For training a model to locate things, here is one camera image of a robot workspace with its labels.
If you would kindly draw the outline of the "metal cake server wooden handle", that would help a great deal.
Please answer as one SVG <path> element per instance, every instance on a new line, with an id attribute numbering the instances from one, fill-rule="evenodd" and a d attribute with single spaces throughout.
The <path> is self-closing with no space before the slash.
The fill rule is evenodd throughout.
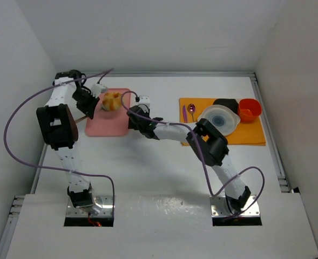
<path id="1" fill-rule="evenodd" d="M 75 123 L 79 123 L 79 122 L 83 121 L 83 120 L 86 119 L 86 118 L 87 118 L 86 115 L 83 116 L 83 117 L 81 117 L 81 118 L 78 118 L 78 119 L 75 120 Z"/>

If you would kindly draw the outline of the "golden bread roll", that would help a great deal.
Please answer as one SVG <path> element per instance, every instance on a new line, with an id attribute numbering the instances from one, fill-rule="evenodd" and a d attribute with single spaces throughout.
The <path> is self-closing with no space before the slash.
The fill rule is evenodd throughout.
<path id="1" fill-rule="evenodd" d="M 121 93 L 108 92 L 105 93 L 102 99 L 101 109 L 107 112 L 115 112 L 121 107 Z"/>

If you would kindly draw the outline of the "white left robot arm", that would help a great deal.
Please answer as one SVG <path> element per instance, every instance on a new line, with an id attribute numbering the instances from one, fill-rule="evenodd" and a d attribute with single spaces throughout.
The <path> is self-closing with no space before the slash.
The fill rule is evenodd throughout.
<path id="1" fill-rule="evenodd" d="M 77 154 L 79 133 L 69 104 L 74 100 L 84 117 L 93 119 L 99 95 L 106 93 L 108 88 L 100 82 L 87 88 L 85 77 L 78 70 L 57 73 L 52 95 L 45 106 L 37 108 L 36 116 L 44 142 L 56 152 L 63 168 L 67 169 L 67 194 L 73 207 L 90 215 L 96 212 L 96 195 L 90 180 L 77 173 L 81 165 Z"/>

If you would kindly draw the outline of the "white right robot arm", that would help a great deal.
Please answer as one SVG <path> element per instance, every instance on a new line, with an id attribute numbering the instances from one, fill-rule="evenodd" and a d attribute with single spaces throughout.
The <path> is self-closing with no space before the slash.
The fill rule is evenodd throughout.
<path id="1" fill-rule="evenodd" d="M 238 178 L 229 158 L 227 139 L 207 119 L 200 119 L 195 124 L 169 123 L 164 122 L 163 118 L 150 118 L 149 111 L 146 105 L 135 105 L 127 109 L 131 128 L 148 139 L 188 143 L 202 163 L 210 195 L 215 197 L 220 193 L 212 192 L 207 167 L 214 170 L 222 183 L 221 190 L 225 192 L 228 209 L 233 214 L 241 213 L 251 191 Z"/>

